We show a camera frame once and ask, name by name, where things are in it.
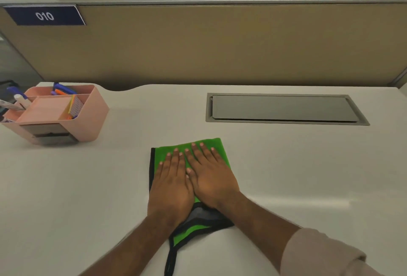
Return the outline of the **person's left hand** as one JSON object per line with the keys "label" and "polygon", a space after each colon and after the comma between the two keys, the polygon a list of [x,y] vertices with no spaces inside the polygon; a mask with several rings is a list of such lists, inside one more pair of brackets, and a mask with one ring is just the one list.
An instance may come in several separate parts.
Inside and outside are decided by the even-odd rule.
{"label": "person's left hand", "polygon": [[158,218],[175,229],[189,216],[195,202],[194,190],[186,176],[185,157],[181,153],[179,178],[172,177],[172,154],[167,153],[166,177],[162,184],[157,183],[157,170],[154,175],[152,186],[149,192],[147,206],[148,216],[158,216]]}

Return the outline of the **person's right hand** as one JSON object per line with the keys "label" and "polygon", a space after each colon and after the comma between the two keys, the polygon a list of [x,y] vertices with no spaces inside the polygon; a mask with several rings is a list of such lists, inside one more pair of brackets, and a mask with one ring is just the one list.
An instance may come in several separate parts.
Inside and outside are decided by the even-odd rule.
{"label": "person's right hand", "polygon": [[[235,175],[228,169],[215,169],[210,163],[210,149],[203,143],[196,143],[208,160],[208,168],[193,168],[197,176],[196,197],[208,207],[223,212],[228,201],[240,193]],[[184,151],[187,162],[191,167],[191,147]]]}

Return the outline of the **person's right forearm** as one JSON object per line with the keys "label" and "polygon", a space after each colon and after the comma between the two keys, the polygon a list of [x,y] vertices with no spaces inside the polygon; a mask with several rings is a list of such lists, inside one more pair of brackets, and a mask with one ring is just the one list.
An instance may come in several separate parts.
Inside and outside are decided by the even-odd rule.
{"label": "person's right forearm", "polygon": [[216,208],[227,216],[270,260],[281,259],[298,225],[268,211],[241,192],[230,192]]}

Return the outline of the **person's left forearm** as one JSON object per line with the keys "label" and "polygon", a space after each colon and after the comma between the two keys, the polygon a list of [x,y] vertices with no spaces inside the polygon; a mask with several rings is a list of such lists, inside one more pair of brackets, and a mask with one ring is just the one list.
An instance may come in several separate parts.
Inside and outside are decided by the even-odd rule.
{"label": "person's left forearm", "polygon": [[153,212],[79,276],[140,276],[147,264],[186,216]]}

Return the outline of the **pink desk organizer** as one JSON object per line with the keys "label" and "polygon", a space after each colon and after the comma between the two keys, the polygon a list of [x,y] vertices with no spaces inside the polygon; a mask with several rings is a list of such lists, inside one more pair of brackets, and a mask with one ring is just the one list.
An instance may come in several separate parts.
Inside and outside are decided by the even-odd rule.
{"label": "pink desk organizer", "polygon": [[51,95],[53,86],[32,87],[25,94],[32,102],[24,111],[8,110],[7,122],[0,122],[21,138],[35,145],[68,145],[91,142],[98,138],[109,107],[93,84],[64,83],[77,92],[83,108],[75,119],[69,119],[72,95]]}

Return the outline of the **colourful sticky note pad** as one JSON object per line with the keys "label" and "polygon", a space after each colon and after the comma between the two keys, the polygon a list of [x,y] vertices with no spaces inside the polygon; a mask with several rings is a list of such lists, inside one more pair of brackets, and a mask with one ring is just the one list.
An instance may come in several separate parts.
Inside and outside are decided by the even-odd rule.
{"label": "colourful sticky note pad", "polygon": [[82,110],[83,105],[83,102],[78,98],[76,94],[72,95],[70,104],[68,106],[68,118],[75,119]]}

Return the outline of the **beige desk partition panel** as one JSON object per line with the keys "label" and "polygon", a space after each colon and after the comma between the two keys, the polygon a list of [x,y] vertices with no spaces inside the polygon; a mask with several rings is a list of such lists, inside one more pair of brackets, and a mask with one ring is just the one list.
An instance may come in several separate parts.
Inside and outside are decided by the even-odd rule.
{"label": "beige desk partition panel", "polygon": [[[18,26],[4,6],[74,5],[85,26]],[[399,87],[407,0],[0,3],[0,35],[48,82]]]}

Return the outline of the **beige sleeve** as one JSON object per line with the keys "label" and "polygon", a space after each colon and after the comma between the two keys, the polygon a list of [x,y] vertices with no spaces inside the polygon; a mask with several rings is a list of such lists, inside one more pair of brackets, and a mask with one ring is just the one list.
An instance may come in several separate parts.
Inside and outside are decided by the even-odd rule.
{"label": "beige sleeve", "polygon": [[315,229],[302,228],[288,241],[280,276],[384,276],[366,254]]}

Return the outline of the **blue sign plate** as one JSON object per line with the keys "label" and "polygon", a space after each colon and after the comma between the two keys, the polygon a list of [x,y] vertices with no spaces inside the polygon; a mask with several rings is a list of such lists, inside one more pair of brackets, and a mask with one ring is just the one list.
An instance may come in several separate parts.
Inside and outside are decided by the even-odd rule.
{"label": "blue sign plate", "polygon": [[18,26],[85,26],[77,6],[4,6]]}

